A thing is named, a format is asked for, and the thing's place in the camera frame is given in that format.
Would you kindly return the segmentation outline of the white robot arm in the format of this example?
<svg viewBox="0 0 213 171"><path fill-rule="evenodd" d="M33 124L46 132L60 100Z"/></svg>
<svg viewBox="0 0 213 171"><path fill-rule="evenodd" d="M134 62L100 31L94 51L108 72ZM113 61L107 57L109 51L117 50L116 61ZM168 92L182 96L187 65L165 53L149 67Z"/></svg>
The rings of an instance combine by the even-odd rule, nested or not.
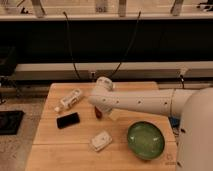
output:
<svg viewBox="0 0 213 171"><path fill-rule="evenodd" d="M180 119L176 171L213 171L213 88L115 91L99 77L88 101L101 113L113 109Z"/></svg>

